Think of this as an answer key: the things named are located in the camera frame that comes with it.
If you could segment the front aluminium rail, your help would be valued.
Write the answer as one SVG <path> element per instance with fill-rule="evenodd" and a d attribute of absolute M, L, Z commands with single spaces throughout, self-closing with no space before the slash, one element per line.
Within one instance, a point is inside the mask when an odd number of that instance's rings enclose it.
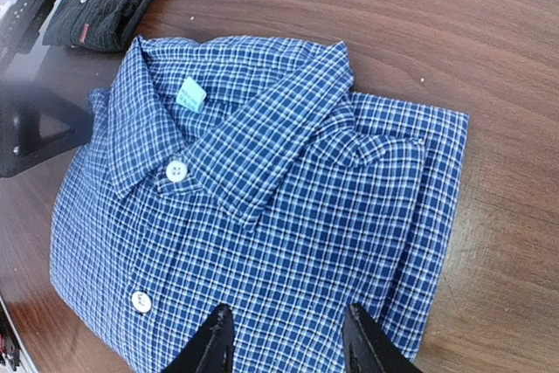
<path fill-rule="evenodd" d="M 19 373 L 36 371 L 3 300 L 1 300 L 1 371 Z"/>

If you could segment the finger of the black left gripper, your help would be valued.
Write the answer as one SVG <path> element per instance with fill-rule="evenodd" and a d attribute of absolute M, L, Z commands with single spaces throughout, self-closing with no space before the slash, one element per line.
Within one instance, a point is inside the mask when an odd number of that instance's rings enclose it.
<path fill-rule="evenodd" d="M 40 132 L 47 116 L 66 125 L 52 135 Z M 87 144 L 93 113 L 34 84 L 1 85 L 1 176 L 14 177 L 66 151 Z"/>

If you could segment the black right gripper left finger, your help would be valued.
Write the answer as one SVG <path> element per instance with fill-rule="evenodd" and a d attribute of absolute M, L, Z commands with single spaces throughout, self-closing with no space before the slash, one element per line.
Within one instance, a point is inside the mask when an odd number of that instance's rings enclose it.
<path fill-rule="evenodd" d="M 232 311 L 220 303 L 163 372 L 232 373 L 234 337 Z"/>

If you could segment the blue plaid long sleeve shirt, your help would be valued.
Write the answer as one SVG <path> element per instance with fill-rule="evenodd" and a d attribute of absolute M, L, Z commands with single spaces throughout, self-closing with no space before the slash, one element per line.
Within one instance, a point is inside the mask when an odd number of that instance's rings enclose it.
<path fill-rule="evenodd" d="M 237 372 L 341 371 L 352 303 L 413 360 L 469 119 L 353 84 L 343 43 L 136 38 L 53 209 L 62 300 L 136 372 L 220 303 Z"/>

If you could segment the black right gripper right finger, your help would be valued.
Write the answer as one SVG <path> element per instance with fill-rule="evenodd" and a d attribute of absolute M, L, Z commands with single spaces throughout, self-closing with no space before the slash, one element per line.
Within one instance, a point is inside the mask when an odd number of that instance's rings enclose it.
<path fill-rule="evenodd" d="M 347 308 L 342 342 L 346 372 L 421 373 L 360 304 L 354 303 Z"/>

